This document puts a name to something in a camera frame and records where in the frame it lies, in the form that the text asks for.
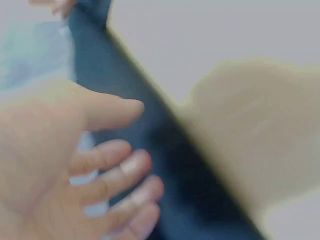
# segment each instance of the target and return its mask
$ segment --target knuckle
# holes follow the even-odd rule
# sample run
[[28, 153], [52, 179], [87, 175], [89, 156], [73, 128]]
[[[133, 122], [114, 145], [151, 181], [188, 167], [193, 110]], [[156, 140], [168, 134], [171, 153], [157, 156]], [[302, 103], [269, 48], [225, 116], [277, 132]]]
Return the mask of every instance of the knuckle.
[[97, 198], [99, 199], [104, 199], [104, 198], [108, 198], [110, 195], [110, 192], [112, 190], [109, 181], [107, 180], [99, 180], [98, 181], [98, 185], [97, 185]]

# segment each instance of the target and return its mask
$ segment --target blurry hand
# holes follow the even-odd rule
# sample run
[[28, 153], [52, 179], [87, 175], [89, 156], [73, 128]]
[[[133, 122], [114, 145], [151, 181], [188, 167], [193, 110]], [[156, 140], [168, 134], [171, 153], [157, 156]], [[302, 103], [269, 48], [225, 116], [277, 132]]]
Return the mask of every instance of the blurry hand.
[[[89, 218], [85, 206], [123, 192], [148, 174], [150, 156], [113, 140], [76, 152], [83, 131], [129, 125], [143, 104], [92, 92], [71, 81], [52, 81], [0, 100], [0, 232], [5, 239], [143, 240], [158, 217], [163, 184], [147, 180], [105, 215]], [[71, 186], [70, 176], [109, 170]]]

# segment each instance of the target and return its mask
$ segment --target skin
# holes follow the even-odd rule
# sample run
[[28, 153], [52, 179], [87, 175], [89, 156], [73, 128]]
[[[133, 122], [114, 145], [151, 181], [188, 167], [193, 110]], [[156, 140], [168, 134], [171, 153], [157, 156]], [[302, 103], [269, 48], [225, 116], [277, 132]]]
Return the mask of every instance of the skin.
[[74, 5], [76, 4], [77, 0], [63, 0], [63, 1], [56, 1], [53, 6], [53, 14], [61, 13], [63, 19], [66, 19]]
[[[0, 96], [0, 239], [144, 240], [153, 230], [164, 186], [149, 176], [103, 216], [83, 208], [129, 189], [152, 168], [144, 150], [112, 140], [86, 152], [83, 131], [128, 126], [143, 112], [137, 100], [55, 80]], [[72, 186], [69, 177], [109, 170]]]

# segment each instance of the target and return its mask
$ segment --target navy cloth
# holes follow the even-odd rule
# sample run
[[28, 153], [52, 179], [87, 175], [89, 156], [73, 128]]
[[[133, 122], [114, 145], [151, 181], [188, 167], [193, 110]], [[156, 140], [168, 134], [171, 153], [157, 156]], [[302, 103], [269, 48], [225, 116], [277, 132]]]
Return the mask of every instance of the navy cloth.
[[262, 239], [221, 187], [162, 101], [102, 30], [108, 11], [99, 13], [103, 16], [99, 19], [94, 10], [97, 5], [90, 5], [88, 1], [80, 2], [69, 18], [75, 44], [75, 75], [77, 82], [88, 89], [145, 103], [145, 113], [132, 126], [93, 135], [97, 144], [120, 138], [129, 141], [133, 149], [150, 152], [153, 172], [163, 179], [165, 194], [160, 203], [161, 219], [149, 239]]

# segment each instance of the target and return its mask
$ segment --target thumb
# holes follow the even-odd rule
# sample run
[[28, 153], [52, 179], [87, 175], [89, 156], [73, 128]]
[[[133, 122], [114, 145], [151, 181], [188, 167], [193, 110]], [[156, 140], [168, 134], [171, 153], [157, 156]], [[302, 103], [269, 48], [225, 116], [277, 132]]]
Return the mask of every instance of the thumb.
[[117, 129], [135, 121], [144, 111], [138, 100], [82, 89], [79, 103], [85, 119], [85, 130]]

